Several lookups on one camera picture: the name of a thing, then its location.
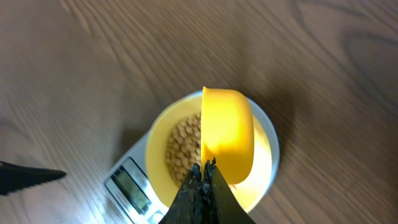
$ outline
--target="yellow bowl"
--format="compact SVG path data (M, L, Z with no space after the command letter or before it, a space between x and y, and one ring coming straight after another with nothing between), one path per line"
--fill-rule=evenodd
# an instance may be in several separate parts
M176 101L166 108L152 125L146 148L146 169L149 182L160 201L170 208L178 187L164 162L167 140L172 128L182 119L201 111L201 92ZM240 206L250 212L264 196L270 181L272 159L267 135L259 122L254 121L254 161L249 176L231 186Z

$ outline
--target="black object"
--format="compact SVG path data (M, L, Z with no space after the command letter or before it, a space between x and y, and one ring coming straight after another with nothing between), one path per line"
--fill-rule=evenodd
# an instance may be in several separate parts
M202 181L200 166L193 165L160 224L254 223L215 164L216 159L206 162Z
M0 161L0 195L58 180L66 174L60 170L23 167Z

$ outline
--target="yellow object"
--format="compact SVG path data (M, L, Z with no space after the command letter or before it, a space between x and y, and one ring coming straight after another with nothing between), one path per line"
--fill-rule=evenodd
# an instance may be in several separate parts
M172 128L187 116L201 111L201 96L178 100L166 108L150 129L146 148L146 170L149 182L160 201L170 207L178 187L174 184L164 162L167 140ZM250 212L268 187L272 160L269 142L260 122L253 116L254 161L249 176L231 188L240 206Z
M202 170L205 162L214 157L228 184L244 181L253 165L253 118L249 102L240 92L203 87Z

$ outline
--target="brown tabletop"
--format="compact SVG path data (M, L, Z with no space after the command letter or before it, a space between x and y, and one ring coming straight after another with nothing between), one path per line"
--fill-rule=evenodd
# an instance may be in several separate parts
M0 223L128 222L104 175L204 85L276 128L254 221L398 223L396 0L0 0L0 160L68 173Z

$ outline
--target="silver scale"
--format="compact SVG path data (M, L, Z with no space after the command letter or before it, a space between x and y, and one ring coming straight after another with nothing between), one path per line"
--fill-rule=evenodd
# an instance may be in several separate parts
M201 96L201 91L186 96ZM279 144L275 129L263 110L247 98L253 115L260 121L267 133L271 146L272 170L268 191L279 165ZM169 210L156 196L147 178L145 151L148 139L146 133L130 148L125 155L112 167L104 180L104 186L113 203L126 214L133 223L160 222Z

